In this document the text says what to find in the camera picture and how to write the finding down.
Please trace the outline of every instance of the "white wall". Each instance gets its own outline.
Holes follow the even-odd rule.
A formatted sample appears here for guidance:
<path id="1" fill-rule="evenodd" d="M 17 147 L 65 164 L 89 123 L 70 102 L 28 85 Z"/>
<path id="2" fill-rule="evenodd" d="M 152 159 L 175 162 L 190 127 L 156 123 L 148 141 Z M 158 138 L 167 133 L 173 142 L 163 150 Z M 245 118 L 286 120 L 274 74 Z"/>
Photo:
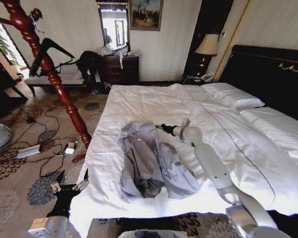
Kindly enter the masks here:
<path id="1" fill-rule="evenodd" d="M 130 34 L 139 51 L 141 81 L 181 80 L 202 0 L 164 0 L 160 31 Z"/>
<path id="2" fill-rule="evenodd" d="M 298 0 L 251 0 L 231 45 L 236 44 L 298 50 Z M 217 68 L 217 59 L 212 59 L 211 64 L 210 69 Z"/>
<path id="3" fill-rule="evenodd" d="M 40 9 L 43 19 L 37 22 L 39 30 L 44 31 L 48 38 L 76 58 L 86 50 L 95 51 L 103 46 L 95 0 L 21 0 L 20 2 L 26 14 L 34 8 Z M 9 19 L 9 14 L 1 2 L 0 17 Z M 13 26 L 6 25 L 6 28 L 28 64 L 31 65 L 34 58 L 29 44 Z M 43 34 L 38 33 L 38 36 L 43 39 Z M 48 52 L 55 64 L 69 59 L 53 49 Z"/>
<path id="4" fill-rule="evenodd" d="M 233 36 L 234 30 L 238 24 L 240 17 L 248 3 L 248 0 L 234 0 L 230 12 L 227 16 L 225 25 L 223 27 L 222 32 L 226 32 L 225 37 L 220 37 L 218 42 L 218 54 L 213 57 L 209 67 L 208 72 L 215 74 L 217 68 L 220 65 L 221 59 L 226 51 L 226 48 Z"/>
<path id="5" fill-rule="evenodd" d="M 201 2 L 164 0 L 160 31 L 130 31 L 131 50 L 141 53 L 141 81 L 181 80 Z M 27 14 L 35 7 L 40 9 L 43 20 L 37 22 L 39 29 L 75 57 L 103 46 L 95 0 L 21 0 L 21 6 Z M 1 2 L 0 17 L 8 18 Z M 12 26 L 7 29 L 31 64 L 33 56 L 28 43 Z M 55 64 L 68 59 L 52 50 L 49 53 Z"/>

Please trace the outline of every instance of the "charger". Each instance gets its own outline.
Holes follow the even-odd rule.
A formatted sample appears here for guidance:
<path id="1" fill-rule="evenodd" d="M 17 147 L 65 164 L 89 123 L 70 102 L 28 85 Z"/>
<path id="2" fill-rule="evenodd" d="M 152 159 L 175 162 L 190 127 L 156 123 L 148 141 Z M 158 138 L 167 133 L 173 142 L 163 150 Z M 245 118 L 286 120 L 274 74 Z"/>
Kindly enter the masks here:
<path id="1" fill-rule="evenodd" d="M 75 143 L 73 142 L 70 142 L 68 145 L 67 145 L 67 148 L 65 149 L 65 154 L 70 154 L 72 155 L 75 151 Z"/>

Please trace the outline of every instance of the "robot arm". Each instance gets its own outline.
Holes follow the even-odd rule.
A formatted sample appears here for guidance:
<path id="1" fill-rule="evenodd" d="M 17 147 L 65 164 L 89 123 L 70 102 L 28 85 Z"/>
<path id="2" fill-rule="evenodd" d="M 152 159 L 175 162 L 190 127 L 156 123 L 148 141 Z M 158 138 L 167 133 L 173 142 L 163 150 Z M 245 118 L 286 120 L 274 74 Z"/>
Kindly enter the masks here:
<path id="1" fill-rule="evenodd" d="M 219 195 L 233 205 L 226 209 L 226 215 L 237 233 L 244 238 L 289 238 L 288 235 L 277 230 L 274 220 L 255 198 L 234 185 L 226 167 L 212 147 L 203 143 L 201 130 L 195 126 L 189 126 L 189 124 L 190 121 L 185 119 L 181 126 L 162 124 L 156 127 L 173 136 L 178 136 L 182 141 L 189 142 L 194 146 L 196 158 Z"/>
<path id="2" fill-rule="evenodd" d="M 35 238 L 64 238 L 72 199 L 89 184 L 88 170 L 86 170 L 84 180 L 78 184 L 60 185 L 64 172 L 60 173 L 56 181 L 51 183 L 52 190 L 57 197 L 53 210 L 46 218 L 35 219 L 28 231 Z"/>

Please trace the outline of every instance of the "power strip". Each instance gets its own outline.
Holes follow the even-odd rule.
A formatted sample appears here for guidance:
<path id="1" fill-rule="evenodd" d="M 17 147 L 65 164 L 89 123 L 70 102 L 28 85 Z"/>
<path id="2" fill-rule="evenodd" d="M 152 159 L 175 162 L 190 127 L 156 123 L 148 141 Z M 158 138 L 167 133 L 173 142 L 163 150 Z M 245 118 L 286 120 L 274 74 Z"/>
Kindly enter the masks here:
<path id="1" fill-rule="evenodd" d="M 22 150 L 19 150 L 19 153 L 16 155 L 17 159 L 22 159 L 31 155 L 36 155 L 40 153 L 40 144 L 28 147 Z"/>

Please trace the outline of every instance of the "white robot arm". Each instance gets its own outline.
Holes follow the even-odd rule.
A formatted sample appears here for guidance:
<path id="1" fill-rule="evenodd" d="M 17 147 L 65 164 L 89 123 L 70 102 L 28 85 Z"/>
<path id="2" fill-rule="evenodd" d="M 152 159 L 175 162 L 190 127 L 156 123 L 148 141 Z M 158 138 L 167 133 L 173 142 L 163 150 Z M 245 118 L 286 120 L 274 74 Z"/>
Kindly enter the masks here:
<path id="1" fill-rule="evenodd" d="M 194 146 L 196 158 L 219 195 L 233 205 L 226 209 L 226 215 L 237 233 L 243 238 L 289 238 L 278 230 L 274 220 L 255 198 L 234 185 L 212 147 L 203 143 L 201 130 L 189 124 L 190 121 L 185 119 L 181 126 L 162 124 L 156 127 Z"/>

